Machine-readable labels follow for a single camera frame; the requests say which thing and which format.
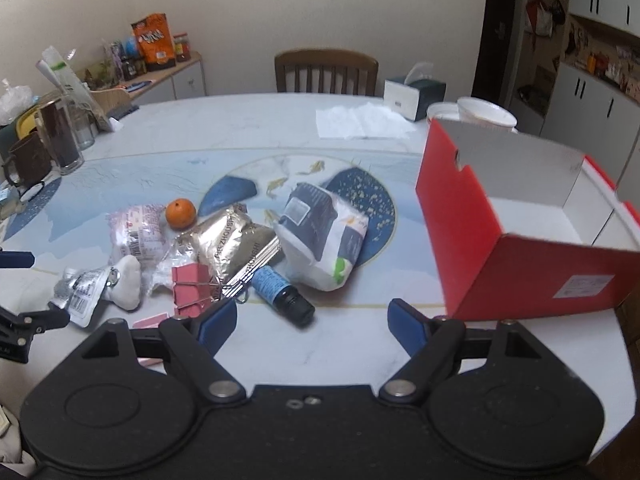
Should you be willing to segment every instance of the orange fruit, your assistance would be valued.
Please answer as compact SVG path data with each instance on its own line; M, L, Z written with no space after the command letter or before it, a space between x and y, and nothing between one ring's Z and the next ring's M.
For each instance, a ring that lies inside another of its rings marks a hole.
M196 207L187 198L176 198L167 205L164 216L172 229L184 229L195 222Z

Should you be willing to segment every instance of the tissue box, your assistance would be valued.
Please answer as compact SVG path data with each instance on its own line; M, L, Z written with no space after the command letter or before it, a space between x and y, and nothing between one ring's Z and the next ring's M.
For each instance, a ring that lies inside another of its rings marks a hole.
M385 105L410 121L424 119L430 104L444 100L446 83L435 79L420 79L405 85L404 80L405 76L387 79L384 100Z
M434 120L415 189L455 318L603 310L640 278L638 214L573 148Z

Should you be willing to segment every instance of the floor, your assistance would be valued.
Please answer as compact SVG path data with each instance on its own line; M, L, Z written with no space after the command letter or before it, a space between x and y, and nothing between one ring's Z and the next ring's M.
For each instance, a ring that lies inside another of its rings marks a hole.
M618 319L628 342L640 336L640 288L618 309ZM628 352L636 391L640 392L640 341L631 343ZM636 404L636 416L589 468L602 480L640 479L640 402Z

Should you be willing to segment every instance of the dark door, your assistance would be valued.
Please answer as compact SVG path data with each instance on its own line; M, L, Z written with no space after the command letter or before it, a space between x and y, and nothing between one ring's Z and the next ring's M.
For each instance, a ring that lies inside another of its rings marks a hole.
M507 63L515 0L486 0L473 97L497 103Z

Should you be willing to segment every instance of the orange pouch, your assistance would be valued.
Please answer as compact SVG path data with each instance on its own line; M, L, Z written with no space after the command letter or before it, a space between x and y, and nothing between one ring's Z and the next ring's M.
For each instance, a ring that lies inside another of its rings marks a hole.
M148 70L175 66L174 42L169 33L166 14L150 14L143 20L132 23L131 27Z

